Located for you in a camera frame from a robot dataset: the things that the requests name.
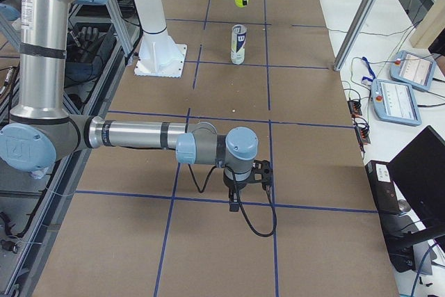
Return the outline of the teach pendant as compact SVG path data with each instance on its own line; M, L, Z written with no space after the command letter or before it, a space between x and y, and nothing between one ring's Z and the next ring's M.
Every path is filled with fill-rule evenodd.
M395 55L395 60L391 64L390 77L426 92L431 87L436 66L432 56L419 56L402 50Z
M381 121L413 127L422 123L414 90L408 83L374 79L371 100L375 114Z

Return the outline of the yellow tennis ball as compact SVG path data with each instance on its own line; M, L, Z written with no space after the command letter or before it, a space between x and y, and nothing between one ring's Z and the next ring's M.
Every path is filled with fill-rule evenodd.
M234 0L235 5L238 8L244 8L248 5L249 0Z

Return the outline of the tennis ball can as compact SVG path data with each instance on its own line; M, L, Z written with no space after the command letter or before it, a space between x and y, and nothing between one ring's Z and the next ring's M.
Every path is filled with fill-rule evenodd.
M230 56L232 63L235 65L240 65L245 60L246 37L246 26L237 24L232 27Z

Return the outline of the near teach pendant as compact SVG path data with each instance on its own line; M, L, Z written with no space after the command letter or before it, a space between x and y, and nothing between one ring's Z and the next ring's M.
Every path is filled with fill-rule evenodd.
M374 79L371 100L375 114L381 121L413 127L422 123L414 90L408 83Z

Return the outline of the orange black connector lower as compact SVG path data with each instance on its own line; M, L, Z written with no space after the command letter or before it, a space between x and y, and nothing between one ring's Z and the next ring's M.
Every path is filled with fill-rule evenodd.
M354 129L360 145L368 145L371 143L371 139L369 138L369 125L367 123L355 123Z

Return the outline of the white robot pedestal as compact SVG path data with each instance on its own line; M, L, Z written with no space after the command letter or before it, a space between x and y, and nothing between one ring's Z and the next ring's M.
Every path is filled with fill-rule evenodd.
M135 74L179 78L187 46L177 44L168 33L161 0L134 0L143 31Z

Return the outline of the wooden board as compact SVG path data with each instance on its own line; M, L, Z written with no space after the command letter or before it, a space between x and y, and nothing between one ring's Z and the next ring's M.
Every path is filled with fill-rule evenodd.
M414 48L427 49L444 30L444 0L431 0L433 5L410 37Z

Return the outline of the aluminium frame post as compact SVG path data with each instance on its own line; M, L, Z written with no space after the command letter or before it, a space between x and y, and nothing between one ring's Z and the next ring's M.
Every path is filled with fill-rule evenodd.
M339 72L346 62L349 53L352 51L354 43L358 38L362 27L368 17L376 0L362 0L357 12L352 20L350 28L341 44L340 50L335 58L333 70Z

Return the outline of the orange black connector upper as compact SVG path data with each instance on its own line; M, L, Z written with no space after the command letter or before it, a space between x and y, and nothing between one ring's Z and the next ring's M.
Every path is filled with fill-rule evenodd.
M347 103L352 117L362 116L362 104L359 99L349 99Z

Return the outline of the black computer box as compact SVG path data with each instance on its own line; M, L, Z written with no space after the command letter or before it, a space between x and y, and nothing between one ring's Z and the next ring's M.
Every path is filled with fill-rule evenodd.
M388 163L371 160L366 164L366 172L392 265L399 273L418 271L432 275L434 257L424 255L428 240L408 216L410 204L397 196Z

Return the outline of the black monitor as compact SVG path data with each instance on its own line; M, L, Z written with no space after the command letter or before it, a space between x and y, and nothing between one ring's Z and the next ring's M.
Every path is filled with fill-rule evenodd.
M444 139L426 126L388 165L390 176L425 229L387 240L390 252L430 239L444 247Z

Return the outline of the orange black connector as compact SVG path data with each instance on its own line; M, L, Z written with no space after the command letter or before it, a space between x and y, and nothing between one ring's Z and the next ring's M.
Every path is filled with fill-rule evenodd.
M352 117L362 116L362 104L359 99L349 99L347 103Z
M354 129L360 145L368 145L371 143L371 139L369 138L369 125L367 123L355 123Z

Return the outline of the far teach pendant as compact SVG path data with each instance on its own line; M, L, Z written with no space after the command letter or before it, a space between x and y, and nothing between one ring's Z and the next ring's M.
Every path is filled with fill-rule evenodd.
M431 87L436 66L432 56L419 56L402 50L395 55L395 60L391 64L390 77L426 92Z

